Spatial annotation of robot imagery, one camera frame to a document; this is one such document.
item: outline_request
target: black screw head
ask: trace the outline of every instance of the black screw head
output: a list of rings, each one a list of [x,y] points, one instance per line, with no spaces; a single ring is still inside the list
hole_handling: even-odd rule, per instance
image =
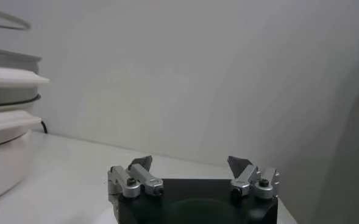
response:
[[[136,183],[136,179],[134,179],[133,177],[128,178],[128,180],[126,180],[126,185],[128,185],[128,186],[131,186],[135,183]]]
[[[231,195],[232,199],[237,200],[237,199],[241,198],[241,190],[238,188],[234,188],[234,189],[232,189],[230,195]]]
[[[164,194],[164,190],[163,190],[163,188],[161,188],[161,187],[158,187],[158,188],[156,188],[155,190],[154,190],[154,194],[156,195],[156,196],[162,196],[163,194]]]
[[[259,180],[259,186],[260,187],[268,187],[269,186],[269,181],[266,179],[261,179]]]

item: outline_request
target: table surface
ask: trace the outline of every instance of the table surface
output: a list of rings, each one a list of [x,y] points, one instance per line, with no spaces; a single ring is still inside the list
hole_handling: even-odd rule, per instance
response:
[[[93,224],[107,220],[107,171],[148,154],[32,133],[36,149],[30,174],[0,196],[0,224]],[[231,178],[228,167],[154,156],[151,172],[162,178]],[[279,223],[296,224],[279,204]]]

